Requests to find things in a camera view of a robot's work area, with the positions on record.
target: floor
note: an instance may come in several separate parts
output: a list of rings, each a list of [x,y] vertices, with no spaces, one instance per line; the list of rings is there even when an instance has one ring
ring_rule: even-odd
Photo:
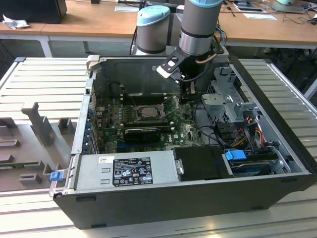
[[[101,56],[126,56],[129,54],[129,43],[102,43],[89,42],[90,54]],[[87,57],[89,54],[84,52],[83,42],[73,41],[52,41],[53,57]],[[230,47],[229,52],[239,58],[252,59],[256,48],[252,47]],[[276,59],[276,53],[266,55],[263,52],[257,55],[258,58]],[[16,57],[44,57],[42,47],[38,41],[30,40],[2,40],[0,45],[0,78],[5,74]],[[297,87],[302,87],[303,92],[317,78],[317,73],[309,81],[303,79],[309,75],[316,67],[314,62],[297,60],[296,62],[286,62],[285,60],[277,61],[280,70],[294,83]],[[312,98],[312,102],[317,104],[317,95]]]

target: black computer case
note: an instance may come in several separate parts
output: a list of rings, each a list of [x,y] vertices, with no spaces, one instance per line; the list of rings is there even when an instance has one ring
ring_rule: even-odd
[[[66,15],[65,0],[1,0],[2,14],[14,20],[59,24]]]

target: table leg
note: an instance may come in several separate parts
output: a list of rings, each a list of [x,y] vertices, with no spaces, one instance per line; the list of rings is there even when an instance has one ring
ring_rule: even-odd
[[[263,47],[257,47],[256,51],[253,54],[253,57],[259,57],[259,54],[261,54],[263,51]]]
[[[45,57],[52,58],[52,46],[49,39],[40,39],[40,43],[44,52]]]
[[[90,53],[88,42],[83,41],[83,43],[84,43],[85,53]]]
[[[317,79],[315,79],[315,81],[313,82],[313,84],[309,87],[309,89],[306,91],[306,93],[304,94],[304,96],[307,99],[311,99],[312,96],[315,94],[315,92],[317,91]]]

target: tissue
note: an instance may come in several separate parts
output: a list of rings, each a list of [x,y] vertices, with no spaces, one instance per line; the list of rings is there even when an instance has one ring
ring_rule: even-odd
[[[8,28],[11,28],[11,29],[16,29],[16,28],[23,28],[23,27],[29,27],[30,25],[28,25],[28,23],[25,21],[25,20],[13,20],[13,19],[10,19],[8,17],[6,17],[4,14],[3,14],[3,21],[2,23],[4,25],[6,25]]]

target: motherboard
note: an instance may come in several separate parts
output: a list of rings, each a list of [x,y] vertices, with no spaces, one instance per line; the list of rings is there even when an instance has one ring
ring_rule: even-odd
[[[203,145],[190,104],[175,95],[105,98],[96,108],[100,152],[171,150]]]

